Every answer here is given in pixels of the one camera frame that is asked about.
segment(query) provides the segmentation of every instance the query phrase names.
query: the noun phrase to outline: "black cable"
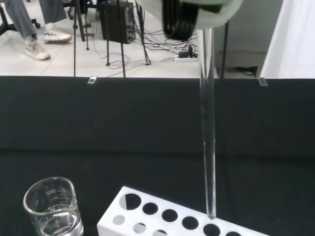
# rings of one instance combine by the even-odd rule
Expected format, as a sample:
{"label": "black cable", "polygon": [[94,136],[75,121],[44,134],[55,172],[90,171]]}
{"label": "black cable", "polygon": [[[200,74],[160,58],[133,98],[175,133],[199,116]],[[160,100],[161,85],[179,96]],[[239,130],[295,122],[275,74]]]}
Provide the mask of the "black cable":
{"label": "black cable", "polygon": [[199,5],[181,0],[163,0],[162,24],[167,38],[188,40],[194,29]]}
{"label": "black cable", "polygon": [[228,22],[225,23],[225,29],[224,29],[223,57],[222,57],[221,76],[220,76],[221,79],[224,79],[227,37],[228,37]]}

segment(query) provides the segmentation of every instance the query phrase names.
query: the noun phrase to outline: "person's leg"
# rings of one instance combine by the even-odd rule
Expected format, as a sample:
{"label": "person's leg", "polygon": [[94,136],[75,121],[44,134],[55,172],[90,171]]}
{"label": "person's leg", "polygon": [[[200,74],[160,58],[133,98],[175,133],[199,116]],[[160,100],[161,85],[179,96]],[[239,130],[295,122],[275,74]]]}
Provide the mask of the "person's leg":
{"label": "person's leg", "polygon": [[66,19],[62,0],[39,0],[45,21],[44,40],[46,42],[69,42],[71,34],[63,33],[54,26],[55,22]]}
{"label": "person's leg", "polygon": [[21,34],[26,43],[26,54],[36,60],[50,58],[49,53],[40,46],[37,41],[36,31],[26,11],[23,0],[7,0],[5,9],[17,31]]}
{"label": "person's leg", "polygon": [[67,18],[62,0],[39,0],[45,24],[55,23]]}
{"label": "person's leg", "polygon": [[23,39],[36,35],[36,31],[26,11],[23,0],[7,0],[5,2],[5,10]]}

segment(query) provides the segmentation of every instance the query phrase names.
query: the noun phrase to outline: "white wall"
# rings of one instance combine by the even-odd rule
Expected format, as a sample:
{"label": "white wall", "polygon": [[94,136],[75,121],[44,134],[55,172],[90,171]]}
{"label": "white wall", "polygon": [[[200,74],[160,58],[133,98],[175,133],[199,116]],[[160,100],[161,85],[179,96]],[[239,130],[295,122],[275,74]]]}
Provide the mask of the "white wall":
{"label": "white wall", "polygon": [[[267,52],[283,0],[244,0],[231,18],[228,51]],[[215,50],[223,48],[224,26],[215,28]]]}
{"label": "white wall", "polygon": [[315,78],[314,13],[314,0],[284,0],[261,77]]}

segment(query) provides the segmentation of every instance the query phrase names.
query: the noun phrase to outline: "black cloth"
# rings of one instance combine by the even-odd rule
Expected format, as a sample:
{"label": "black cloth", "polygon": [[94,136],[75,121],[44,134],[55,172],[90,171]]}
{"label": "black cloth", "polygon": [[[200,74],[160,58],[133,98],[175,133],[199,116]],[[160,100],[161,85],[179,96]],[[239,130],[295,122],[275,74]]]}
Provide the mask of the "black cloth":
{"label": "black cloth", "polygon": [[[271,236],[314,236],[314,157],[217,155],[218,218]],[[205,211],[202,154],[0,153],[0,235],[34,236],[22,205],[52,176],[75,187],[85,236],[122,186]]]}
{"label": "black cloth", "polygon": [[[0,78],[0,236],[33,236],[22,199],[75,186],[85,235],[127,185],[204,212],[197,79]],[[216,81],[218,217],[313,236],[315,81]]]}

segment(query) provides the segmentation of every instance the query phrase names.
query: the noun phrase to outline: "white sneaker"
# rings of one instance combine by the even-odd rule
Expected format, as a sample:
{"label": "white sneaker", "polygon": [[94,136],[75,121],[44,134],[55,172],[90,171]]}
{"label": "white sneaker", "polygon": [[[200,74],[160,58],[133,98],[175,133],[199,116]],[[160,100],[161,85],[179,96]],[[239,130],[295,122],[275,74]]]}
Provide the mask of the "white sneaker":
{"label": "white sneaker", "polygon": [[86,28],[86,27],[89,28],[92,26],[90,21],[89,21],[88,16],[87,16],[87,21],[85,22],[85,14],[81,14],[81,19],[82,19],[82,23],[83,23],[84,28]]}
{"label": "white sneaker", "polygon": [[37,39],[32,39],[27,45],[26,54],[35,60],[46,60],[50,58],[49,53],[38,43]]}
{"label": "white sneaker", "polygon": [[66,43],[71,41],[72,36],[69,33],[64,33],[52,27],[49,31],[44,33],[44,40],[47,43]]}

